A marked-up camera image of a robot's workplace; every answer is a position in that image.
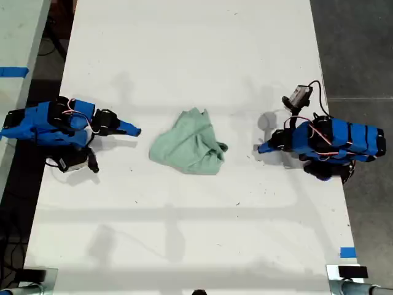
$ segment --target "cable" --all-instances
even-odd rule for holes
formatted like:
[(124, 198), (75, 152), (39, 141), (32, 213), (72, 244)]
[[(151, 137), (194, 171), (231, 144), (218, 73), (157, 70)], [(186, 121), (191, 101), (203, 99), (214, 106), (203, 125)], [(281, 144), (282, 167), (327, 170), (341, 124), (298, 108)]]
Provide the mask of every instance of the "cable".
[(313, 137), (313, 136), (314, 136), (314, 132), (316, 132), (324, 141), (327, 142), (327, 144), (328, 144), (329, 146), (332, 145), (332, 143), (330, 142), (330, 140), (328, 140), (328, 139), (327, 139), (318, 129), (316, 129), (316, 128), (314, 127), (313, 121), (311, 121), (310, 119), (307, 119), (306, 117), (302, 117), (302, 116), (291, 116), (291, 117), (289, 117), (288, 119), (286, 119), (286, 120), (284, 121), (284, 128), (286, 127), (286, 122), (287, 122), (288, 120), (291, 120), (291, 118), (293, 118), (293, 117), (297, 117), (297, 118), (301, 118), (301, 119), (310, 121), (310, 123), (309, 123), (308, 125), (310, 126), (311, 129), (313, 129), (313, 134), (310, 136), (310, 138)]
[(38, 56), (39, 57), (46, 57), (47, 55), (50, 55), (50, 54), (52, 54), (53, 52), (55, 52), (56, 51), (56, 48), (53, 48), (50, 52), (48, 52), (48, 53), (43, 53), (43, 54), (38, 54)]
[(97, 132), (94, 131), (93, 127), (91, 127), (90, 120), (88, 119), (88, 117), (87, 117), (84, 113), (79, 112), (79, 111), (75, 111), (75, 110), (73, 110), (73, 109), (70, 107), (70, 105), (69, 105), (70, 102), (72, 102), (72, 101), (74, 101), (74, 100), (75, 100), (75, 98), (71, 98), (70, 100), (68, 100), (68, 103), (67, 103), (68, 110), (62, 112), (62, 114), (80, 114), (80, 115), (82, 115), (82, 116), (86, 119), (87, 125), (90, 127), (91, 132), (93, 132), (94, 134), (98, 134), (98, 133), (99, 133), (99, 130), (98, 130)]
[(49, 167), (53, 167), (53, 168), (58, 168), (58, 165), (52, 165), (49, 164), (46, 160), (45, 160), (45, 165), (48, 165)]
[(321, 83), (318, 80), (313, 80), (310, 84), (308, 84), (308, 86), (310, 87), (314, 83), (317, 83), (318, 87), (319, 87), (319, 106), (321, 107), (322, 111), (325, 113), (326, 116), (332, 117), (331, 115), (329, 115), (327, 113), (327, 111), (325, 111), (325, 109), (324, 109), (324, 107), (322, 105), (322, 86), (321, 86)]
[[(48, 40), (48, 39), (41, 39), (41, 41), (47, 41), (47, 42), (49, 42), (50, 40)], [(55, 52), (56, 51), (56, 47), (55, 47), (55, 45), (53, 45), (53, 49), (50, 51), (50, 52), (47, 52), (47, 53), (38, 53), (38, 56), (39, 57), (46, 57), (47, 55), (50, 55), (50, 54), (52, 54), (53, 52)]]

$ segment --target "green cloth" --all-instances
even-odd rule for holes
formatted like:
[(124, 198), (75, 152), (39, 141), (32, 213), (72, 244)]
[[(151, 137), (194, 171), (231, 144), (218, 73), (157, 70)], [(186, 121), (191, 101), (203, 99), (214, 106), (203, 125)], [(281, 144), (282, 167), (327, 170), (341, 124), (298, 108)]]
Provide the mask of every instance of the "green cloth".
[(151, 160), (183, 173), (214, 175), (224, 162), (228, 146), (218, 143), (207, 110), (183, 111), (174, 127), (153, 143)]

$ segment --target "black cable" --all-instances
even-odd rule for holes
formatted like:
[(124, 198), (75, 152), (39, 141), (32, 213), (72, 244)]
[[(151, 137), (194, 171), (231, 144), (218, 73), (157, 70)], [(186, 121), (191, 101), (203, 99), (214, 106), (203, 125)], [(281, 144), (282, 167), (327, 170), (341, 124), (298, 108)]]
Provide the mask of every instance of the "black cable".
[(49, 167), (53, 167), (53, 168), (59, 168), (58, 165), (49, 164), (46, 160), (45, 160), (45, 165), (48, 165)]
[(39, 57), (46, 57), (47, 55), (50, 55), (50, 54), (52, 54), (53, 52), (55, 52), (56, 51), (56, 48), (53, 48), (50, 52), (48, 52), (48, 53), (43, 53), (43, 54), (39, 54), (38, 56)]
[(327, 111), (325, 111), (325, 109), (324, 109), (324, 107), (323, 107), (323, 105), (322, 105), (322, 86), (321, 86), (321, 83), (320, 83), (318, 80), (313, 80), (310, 84), (308, 84), (308, 86), (311, 86), (311, 85), (313, 85), (314, 83), (317, 83), (317, 84), (318, 84), (318, 87), (319, 87), (319, 106), (321, 107), (322, 111), (325, 113), (326, 116), (332, 118), (332, 116), (329, 115), (329, 114), (327, 113)]
[[(41, 39), (41, 41), (47, 41), (47, 42), (49, 42), (50, 40), (48, 40), (48, 39)], [(38, 53), (38, 56), (39, 57), (46, 57), (47, 55), (50, 55), (50, 54), (52, 54), (53, 52), (55, 52), (56, 51), (56, 47), (55, 47), (55, 45), (53, 45), (53, 49), (50, 51), (50, 52), (47, 52), (47, 53)]]

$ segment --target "blue tape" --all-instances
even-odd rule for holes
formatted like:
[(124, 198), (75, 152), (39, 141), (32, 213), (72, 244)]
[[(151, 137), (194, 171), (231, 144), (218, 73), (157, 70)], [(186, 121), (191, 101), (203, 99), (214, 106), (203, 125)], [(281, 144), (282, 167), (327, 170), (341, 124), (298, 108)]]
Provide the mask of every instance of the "blue tape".
[(0, 77), (2, 78), (25, 78), (28, 73), (28, 68), (19, 68), (16, 66), (0, 66)]
[(356, 250), (354, 247), (341, 247), (340, 258), (356, 258)]

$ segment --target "white wire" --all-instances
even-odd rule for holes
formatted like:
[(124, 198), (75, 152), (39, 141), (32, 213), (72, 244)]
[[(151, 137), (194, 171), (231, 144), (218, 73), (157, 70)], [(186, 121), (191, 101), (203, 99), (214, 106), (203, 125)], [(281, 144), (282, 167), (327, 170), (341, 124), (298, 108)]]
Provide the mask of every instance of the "white wire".
[(67, 103), (68, 110), (62, 112), (62, 114), (81, 114), (81, 115), (83, 115), (83, 117), (86, 119), (87, 125), (90, 127), (91, 132), (93, 132), (94, 134), (98, 134), (99, 131), (96, 132), (96, 131), (93, 130), (93, 128), (90, 125), (89, 119), (87, 118), (87, 116), (84, 113), (71, 109), (69, 104), (70, 104), (70, 102), (72, 102), (74, 100), (75, 100), (75, 98), (71, 98), (71, 99), (68, 100), (68, 103)]

